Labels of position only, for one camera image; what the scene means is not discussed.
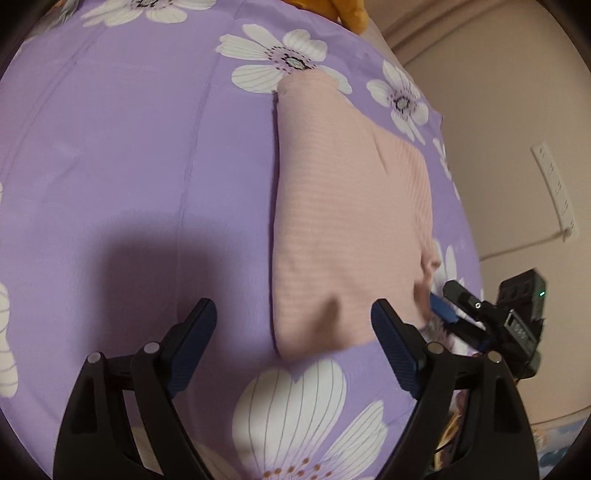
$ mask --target folded cloth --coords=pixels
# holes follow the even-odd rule
[[[272,296],[280,355],[375,340],[369,314],[380,298],[424,327],[439,257],[422,154],[316,69],[280,82],[277,124]]]

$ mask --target flower center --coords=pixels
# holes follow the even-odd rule
[[[267,57],[277,70],[293,72],[294,70],[310,70],[315,67],[311,60],[301,53],[286,47],[272,47],[267,51]]]
[[[132,0],[131,8],[149,8],[160,9],[166,8],[173,4],[173,0]]]
[[[409,115],[415,110],[416,103],[414,99],[408,97],[403,93],[392,97],[392,106],[398,111],[398,114],[407,119]]]
[[[320,463],[310,464],[309,458],[304,458],[300,466],[291,465],[288,468],[275,468],[263,473],[261,479],[255,480],[330,480],[332,471],[327,471]]]
[[[308,65],[306,65],[303,60],[297,59],[295,57],[286,55],[283,60],[293,69],[310,70],[310,67],[308,67]]]

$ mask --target floral bedsheet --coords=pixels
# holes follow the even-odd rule
[[[480,291],[441,117],[369,44],[279,0],[87,0],[0,82],[0,407],[47,472],[86,355],[161,338],[201,297],[219,326],[176,406],[216,478],[384,464],[414,401],[380,347],[297,364],[273,347],[274,90],[312,68],[421,150],[434,289]]]

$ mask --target blue gripper pad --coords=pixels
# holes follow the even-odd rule
[[[445,302],[445,300],[439,298],[437,295],[431,293],[431,310],[433,313],[438,315],[441,320],[445,323],[456,323],[457,315],[456,312]]]
[[[187,319],[173,326],[166,334],[160,359],[168,365],[170,372],[166,389],[171,398],[189,386],[216,324],[214,302],[201,299]]]
[[[403,323],[384,299],[372,305],[371,324],[400,387],[418,400],[422,391],[420,372],[427,362],[425,340],[414,326]]]

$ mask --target metal screw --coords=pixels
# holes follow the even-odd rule
[[[502,355],[499,352],[495,352],[494,350],[488,352],[487,357],[491,362],[495,364],[500,364],[501,360],[503,360]]]
[[[427,350],[429,350],[431,353],[434,353],[435,355],[440,355],[445,349],[443,348],[442,344],[431,342],[429,345],[427,345]]]
[[[95,364],[100,360],[100,353],[93,352],[89,356],[87,356],[86,359],[88,360],[88,363]]]
[[[144,345],[144,352],[146,353],[156,353],[160,350],[160,344],[158,342],[150,342]]]

